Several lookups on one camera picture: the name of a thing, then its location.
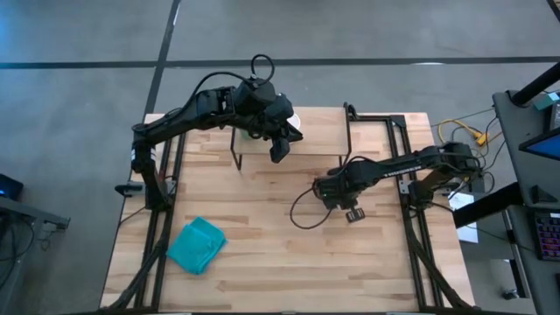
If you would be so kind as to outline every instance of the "keyboard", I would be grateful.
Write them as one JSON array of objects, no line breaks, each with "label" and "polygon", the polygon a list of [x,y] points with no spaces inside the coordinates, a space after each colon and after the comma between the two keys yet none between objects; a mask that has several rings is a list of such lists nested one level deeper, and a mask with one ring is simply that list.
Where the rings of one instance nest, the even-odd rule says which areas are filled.
[{"label": "keyboard", "polygon": [[533,213],[539,259],[560,262],[560,213]]}]

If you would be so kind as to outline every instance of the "computer monitor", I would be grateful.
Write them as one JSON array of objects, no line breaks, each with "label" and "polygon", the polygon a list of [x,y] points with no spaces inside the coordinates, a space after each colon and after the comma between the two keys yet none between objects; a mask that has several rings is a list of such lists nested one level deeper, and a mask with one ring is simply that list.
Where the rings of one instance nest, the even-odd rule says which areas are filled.
[{"label": "computer monitor", "polygon": [[560,161],[560,128],[521,143],[519,150]]}]

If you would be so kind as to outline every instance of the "white object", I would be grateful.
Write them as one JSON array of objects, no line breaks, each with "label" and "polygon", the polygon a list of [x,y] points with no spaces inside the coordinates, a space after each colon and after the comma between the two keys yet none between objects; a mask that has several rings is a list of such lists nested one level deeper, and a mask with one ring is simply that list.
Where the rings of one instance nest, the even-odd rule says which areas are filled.
[{"label": "white object", "polygon": [[[457,192],[453,198],[449,199],[449,206],[452,210],[457,210],[468,204],[474,202],[474,197],[470,194]],[[476,222],[467,225],[466,227],[461,227],[457,229],[457,235],[460,241],[465,242],[479,242],[479,231],[476,229]]]},{"label": "white object", "polygon": [[299,130],[299,127],[301,125],[301,120],[299,119],[298,114],[294,113],[292,117],[288,118],[288,123],[290,123],[292,126],[294,126],[294,128]]}]

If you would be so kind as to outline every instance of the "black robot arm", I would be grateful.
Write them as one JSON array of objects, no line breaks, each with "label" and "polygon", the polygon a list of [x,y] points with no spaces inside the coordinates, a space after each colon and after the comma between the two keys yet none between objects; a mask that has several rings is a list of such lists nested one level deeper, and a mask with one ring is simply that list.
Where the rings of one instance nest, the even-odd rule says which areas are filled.
[{"label": "black robot arm", "polygon": [[327,176],[316,178],[313,192],[328,209],[354,209],[358,195],[381,179],[423,169],[432,169],[433,172],[425,179],[408,185],[409,204],[415,208],[425,208],[433,193],[449,180],[476,176],[481,172],[479,161],[472,156],[468,145],[447,143],[442,147],[430,146],[379,162],[353,157],[347,164],[328,171]]},{"label": "black robot arm", "polygon": [[254,139],[270,139],[270,159],[278,163],[290,152],[290,142],[303,139],[287,121],[293,114],[285,94],[276,94],[272,83],[253,75],[243,79],[239,87],[200,91],[183,108],[174,109],[155,122],[135,125],[132,169],[142,174],[146,208],[159,210],[170,204],[166,183],[158,177],[156,144],[189,130],[227,125],[246,130]]}]

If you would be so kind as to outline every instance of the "cloth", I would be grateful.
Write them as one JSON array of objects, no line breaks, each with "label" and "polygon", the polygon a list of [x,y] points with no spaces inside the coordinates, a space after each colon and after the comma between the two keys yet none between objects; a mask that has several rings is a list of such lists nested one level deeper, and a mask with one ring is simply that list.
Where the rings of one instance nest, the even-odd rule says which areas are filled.
[{"label": "cloth", "polygon": [[202,217],[197,217],[191,224],[183,227],[167,250],[167,256],[186,272],[201,275],[226,243],[228,240],[219,228]]}]

